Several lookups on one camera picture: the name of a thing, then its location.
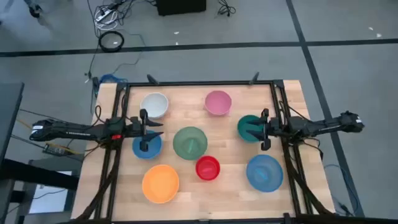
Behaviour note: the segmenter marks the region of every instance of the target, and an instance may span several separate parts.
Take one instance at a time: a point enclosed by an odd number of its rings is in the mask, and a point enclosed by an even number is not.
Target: black rubber band
[[[113,48],[105,47],[104,45],[102,45],[101,41],[102,41],[102,39],[103,39],[106,35],[108,35],[108,34],[116,34],[116,35],[120,36],[120,38],[122,39],[122,42],[121,42],[117,47],[113,47]],[[101,50],[102,50],[103,52],[105,52],[105,53],[115,53],[115,52],[118,52],[118,51],[120,51],[120,50],[122,49],[123,44],[124,44],[124,37],[123,37],[123,35],[122,35],[121,33],[119,33],[118,31],[114,31],[114,30],[112,30],[112,31],[106,31],[105,33],[101,34],[100,37],[98,38],[98,45],[99,45],[99,47],[101,47]]]

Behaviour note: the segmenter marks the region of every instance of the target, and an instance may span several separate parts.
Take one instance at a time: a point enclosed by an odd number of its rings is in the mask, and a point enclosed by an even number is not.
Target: pink bowl
[[[224,115],[231,109],[232,99],[224,91],[215,90],[207,94],[205,108],[213,115]]]

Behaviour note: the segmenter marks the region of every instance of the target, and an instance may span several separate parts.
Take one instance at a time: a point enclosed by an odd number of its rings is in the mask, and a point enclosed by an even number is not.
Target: power strip
[[[48,144],[46,144],[44,146],[43,153],[50,154],[50,155],[53,155],[53,156],[69,156],[69,155],[72,155],[72,153],[67,152],[64,149],[53,147],[53,146],[50,146]]]
[[[96,22],[101,22],[105,17],[107,17],[109,14],[111,14],[114,11],[114,9],[107,9],[103,15],[98,16],[98,18],[95,19]]]

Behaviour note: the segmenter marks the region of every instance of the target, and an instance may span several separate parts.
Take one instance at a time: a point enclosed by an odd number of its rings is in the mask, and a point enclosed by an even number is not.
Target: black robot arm
[[[262,132],[247,130],[248,133],[262,141],[261,149],[263,151],[271,147],[271,140],[268,136],[286,137],[289,143],[296,144],[319,134],[335,131],[359,133],[364,128],[361,118],[349,111],[341,113],[338,117],[321,121],[310,121],[301,116],[293,116],[287,118],[287,124],[282,124],[278,118],[271,118],[268,122],[268,115],[268,109],[264,109],[260,119],[248,122],[249,124],[263,125]]]
[[[146,133],[146,126],[161,126],[163,124],[150,121],[145,109],[140,110],[140,119],[131,117],[131,124],[126,125],[124,118],[106,119],[104,123],[97,125],[83,125],[64,121],[45,119],[33,124],[29,139],[32,141],[49,141],[55,138],[81,139],[96,141],[99,144],[111,143],[122,136],[125,138],[142,137],[140,149],[148,151],[147,143],[156,136],[163,134]]]

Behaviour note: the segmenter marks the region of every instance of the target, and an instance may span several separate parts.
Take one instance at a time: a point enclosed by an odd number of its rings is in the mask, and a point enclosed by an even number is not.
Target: plastic bowl
[[[175,197],[179,184],[178,174],[173,167],[157,165],[145,173],[142,191],[151,202],[166,203]]]
[[[239,136],[246,142],[258,142],[259,140],[247,132],[247,130],[252,131],[262,131],[262,126],[249,124],[248,121],[254,121],[260,119],[254,115],[246,115],[242,117],[238,122],[238,133]]]
[[[213,115],[224,115],[231,109],[232,99],[224,91],[215,90],[207,94],[205,108]]]
[[[213,156],[203,156],[197,162],[196,172],[202,180],[214,180],[220,173],[220,163]]]
[[[207,149],[205,133],[196,127],[186,127],[179,130],[173,139],[175,153],[186,160],[197,160]]]
[[[284,173],[276,159],[268,155],[254,156],[246,167],[250,184],[261,192],[273,192],[282,185]]]
[[[140,107],[147,110],[149,118],[161,118],[166,114],[169,101],[161,93],[151,93],[144,97]]]
[[[154,131],[147,130],[147,133],[155,133]],[[153,159],[157,155],[160,154],[162,147],[163,147],[163,141],[160,136],[156,136],[154,139],[150,140],[148,142],[148,151],[144,152],[140,150],[140,142],[141,142],[141,137],[136,137],[134,138],[132,142],[132,151],[133,153],[140,159]]]

